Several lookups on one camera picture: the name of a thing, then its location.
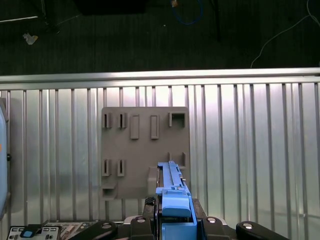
gray plastic panel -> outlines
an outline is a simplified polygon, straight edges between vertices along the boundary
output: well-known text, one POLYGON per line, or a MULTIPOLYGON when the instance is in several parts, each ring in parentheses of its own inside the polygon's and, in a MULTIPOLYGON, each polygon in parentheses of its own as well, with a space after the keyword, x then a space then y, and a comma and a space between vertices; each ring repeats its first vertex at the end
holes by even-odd
POLYGON ((104 200, 153 196, 158 162, 174 160, 190 186, 189 111, 186 107, 102 109, 104 200))

metal bolt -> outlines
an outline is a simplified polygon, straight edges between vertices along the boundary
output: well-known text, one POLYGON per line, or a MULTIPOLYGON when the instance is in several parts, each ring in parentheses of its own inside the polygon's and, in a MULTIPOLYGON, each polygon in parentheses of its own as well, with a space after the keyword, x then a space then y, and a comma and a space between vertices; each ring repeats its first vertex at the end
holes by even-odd
POLYGON ((105 224, 103 224, 102 228, 109 229, 109 228, 111 228, 111 225, 109 223, 105 223, 105 224))
POLYGON ((216 222, 216 220, 213 217, 208 217, 208 222, 211 224, 214 224, 216 222))
POLYGON ((250 223, 244 223, 242 226, 244 226, 246 229, 252 229, 253 226, 250 223))

slot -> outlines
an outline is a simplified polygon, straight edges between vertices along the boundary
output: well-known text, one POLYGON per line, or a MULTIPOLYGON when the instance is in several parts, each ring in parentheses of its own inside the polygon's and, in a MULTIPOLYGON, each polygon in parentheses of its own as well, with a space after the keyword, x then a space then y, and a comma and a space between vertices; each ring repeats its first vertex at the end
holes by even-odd
POLYGON ((105 201, 113 200, 117 196, 117 184, 116 183, 105 183, 101 187, 102 199, 105 201))
POLYGON ((102 127, 105 129, 109 129, 112 127, 112 114, 110 112, 103 114, 102 127))
POLYGON ((102 161, 102 177, 109 177, 111 173, 111 159, 104 159, 102 161))
POLYGON ((169 112, 169 127, 177 126, 184 128, 186 126, 185 112, 169 112))
POLYGON ((124 115, 123 114, 120 114, 120 128, 123 128, 124 127, 124 115))
POLYGON ((118 128, 125 129, 127 127, 127 114, 120 113, 118 116, 118 128))
POLYGON ((125 160, 120 159, 117 163, 117 176, 124 177, 125 176, 125 160))

control panel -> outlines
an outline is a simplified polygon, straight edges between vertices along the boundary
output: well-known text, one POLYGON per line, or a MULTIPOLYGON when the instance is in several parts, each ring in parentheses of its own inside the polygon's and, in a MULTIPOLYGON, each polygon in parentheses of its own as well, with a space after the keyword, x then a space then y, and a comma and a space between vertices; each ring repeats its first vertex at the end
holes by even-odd
POLYGON ((44 226, 40 228, 28 226, 12 226, 6 240, 59 240, 60 226, 44 226))

rectangular tab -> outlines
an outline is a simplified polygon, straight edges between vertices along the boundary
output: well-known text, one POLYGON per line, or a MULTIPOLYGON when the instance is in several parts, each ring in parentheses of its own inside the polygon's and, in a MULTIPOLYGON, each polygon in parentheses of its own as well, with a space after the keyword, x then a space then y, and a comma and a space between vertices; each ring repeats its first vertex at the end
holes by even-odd
POLYGON ((139 114, 131 116, 130 138, 139 139, 140 118, 139 114))
POLYGON ((159 139, 159 115, 151 115, 151 139, 159 139))

